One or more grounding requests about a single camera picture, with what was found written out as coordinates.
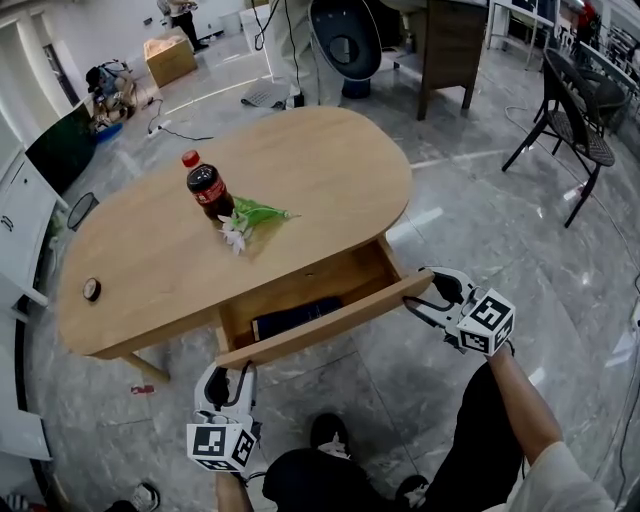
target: white sleeve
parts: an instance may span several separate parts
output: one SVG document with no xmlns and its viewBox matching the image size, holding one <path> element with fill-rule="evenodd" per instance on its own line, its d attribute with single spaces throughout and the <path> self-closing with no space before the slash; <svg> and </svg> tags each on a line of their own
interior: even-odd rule
<svg viewBox="0 0 640 512">
<path fill-rule="evenodd" d="M 613 512 L 605 490 L 578 466 L 562 443 L 549 446 L 535 461 L 509 512 Z"/>
</svg>

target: open drawer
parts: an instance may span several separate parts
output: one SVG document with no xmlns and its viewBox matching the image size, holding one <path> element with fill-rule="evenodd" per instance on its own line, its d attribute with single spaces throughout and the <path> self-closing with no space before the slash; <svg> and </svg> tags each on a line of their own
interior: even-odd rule
<svg viewBox="0 0 640 512">
<path fill-rule="evenodd" d="M 420 295 L 433 281 L 428 270 L 407 276 L 384 237 L 234 297 L 219 306 L 218 366 L 240 369 L 247 361 L 268 363 L 349 330 Z M 263 341 L 254 341 L 251 321 L 274 311 L 337 296 L 343 307 Z"/>
</svg>

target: black shoe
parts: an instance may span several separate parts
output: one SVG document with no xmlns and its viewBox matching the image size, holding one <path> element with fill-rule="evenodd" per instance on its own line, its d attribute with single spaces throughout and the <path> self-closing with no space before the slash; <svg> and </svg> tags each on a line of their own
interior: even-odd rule
<svg viewBox="0 0 640 512">
<path fill-rule="evenodd" d="M 318 416 L 311 427 L 311 448 L 318 448 L 323 444 L 334 441 L 338 434 L 338 442 L 344 445 L 344 451 L 351 456 L 349 450 L 349 434 L 347 427 L 338 416 L 332 413 L 325 413 Z"/>
<path fill-rule="evenodd" d="M 398 490 L 396 491 L 396 505 L 398 510 L 414 510 L 418 508 L 422 503 L 417 502 L 414 504 L 413 508 L 410 506 L 409 498 L 407 498 L 407 493 L 414 492 L 418 490 L 420 487 L 428 486 L 429 480 L 427 480 L 422 475 L 413 475 L 409 478 L 406 478 L 404 482 L 400 484 Z"/>
</svg>

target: cardboard box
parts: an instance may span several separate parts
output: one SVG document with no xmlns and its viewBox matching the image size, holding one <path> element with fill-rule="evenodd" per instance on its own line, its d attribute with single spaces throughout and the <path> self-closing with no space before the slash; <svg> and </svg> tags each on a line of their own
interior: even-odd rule
<svg viewBox="0 0 640 512">
<path fill-rule="evenodd" d="M 158 87 L 198 68 L 189 40 L 181 28 L 168 30 L 144 44 L 144 56 Z"/>
</svg>

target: white pants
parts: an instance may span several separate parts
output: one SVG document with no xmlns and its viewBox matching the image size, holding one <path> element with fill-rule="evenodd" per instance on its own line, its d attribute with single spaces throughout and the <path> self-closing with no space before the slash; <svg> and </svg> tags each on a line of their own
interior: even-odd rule
<svg viewBox="0 0 640 512">
<path fill-rule="evenodd" d="M 273 9 L 276 0 L 269 0 Z M 276 45 L 284 61 L 287 77 L 297 94 L 298 89 L 304 94 L 305 106 L 330 105 L 338 106 L 342 95 L 344 78 L 339 75 L 325 60 L 322 53 L 312 44 L 311 27 L 309 26 L 310 0 L 279 0 L 275 14 L 271 20 L 275 33 Z M 289 33 L 287 11 L 291 21 L 291 34 L 295 44 L 295 60 L 293 44 Z"/>
</svg>

